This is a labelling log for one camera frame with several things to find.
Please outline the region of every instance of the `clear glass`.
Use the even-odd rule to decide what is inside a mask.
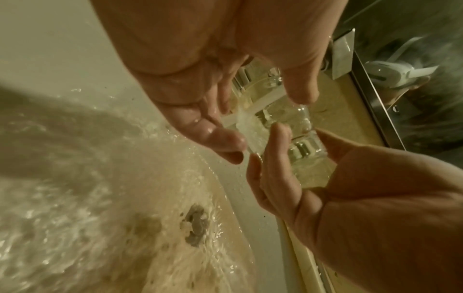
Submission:
[[[246,106],[256,104],[261,98],[269,98],[278,91],[281,96],[270,98],[270,104],[263,109]],[[280,76],[268,77],[250,84],[240,97],[240,108],[236,128],[243,133],[253,152],[262,153],[269,137],[269,129],[275,122],[288,125],[293,132],[293,139],[288,155],[296,175],[326,158],[327,152],[310,121],[309,110],[305,105],[293,103],[283,91]]]

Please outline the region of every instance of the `metal frame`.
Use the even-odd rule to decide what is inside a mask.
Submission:
[[[354,52],[350,76],[386,146],[393,149],[406,150],[357,52]]]

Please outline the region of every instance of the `water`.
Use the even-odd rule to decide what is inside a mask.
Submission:
[[[0,292],[253,292],[222,187],[165,124],[0,97],[0,141]]]

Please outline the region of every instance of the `hand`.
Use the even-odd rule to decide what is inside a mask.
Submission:
[[[318,97],[316,77],[347,0],[92,0],[130,72],[187,138],[240,163],[246,142],[220,124],[248,55],[278,66],[290,98]]]
[[[247,180],[317,258],[370,292],[460,292],[463,171],[437,159],[362,146],[318,131],[337,167],[326,187],[302,190],[288,127],[272,126],[263,164]]]

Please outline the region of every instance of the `running water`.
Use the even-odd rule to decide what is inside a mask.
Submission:
[[[254,292],[217,178],[162,123],[0,97],[0,292]]]

